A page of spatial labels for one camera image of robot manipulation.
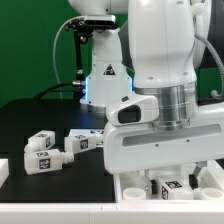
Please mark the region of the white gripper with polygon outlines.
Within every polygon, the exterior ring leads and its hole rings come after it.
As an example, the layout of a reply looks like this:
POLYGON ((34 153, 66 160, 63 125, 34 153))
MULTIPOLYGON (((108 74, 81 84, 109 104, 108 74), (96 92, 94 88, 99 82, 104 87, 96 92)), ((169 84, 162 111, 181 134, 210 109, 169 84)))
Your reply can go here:
MULTIPOLYGON (((103 154, 111 174, 196 162, 189 185, 197 187, 206 161, 224 158, 224 103, 199 107, 190 125, 175 131, 153 128, 159 104, 151 95, 132 93, 112 102, 106 116, 103 154)), ((150 182, 157 195, 156 180, 150 182)))

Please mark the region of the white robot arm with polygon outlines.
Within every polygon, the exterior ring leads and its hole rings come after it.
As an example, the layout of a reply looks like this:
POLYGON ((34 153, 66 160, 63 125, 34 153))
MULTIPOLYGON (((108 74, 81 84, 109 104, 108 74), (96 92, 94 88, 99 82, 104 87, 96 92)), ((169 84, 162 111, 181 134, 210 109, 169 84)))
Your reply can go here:
POLYGON ((196 100, 191 0, 128 0, 134 92, 109 104, 104 164, 111 174, 224 158, 224 103, 196 100))

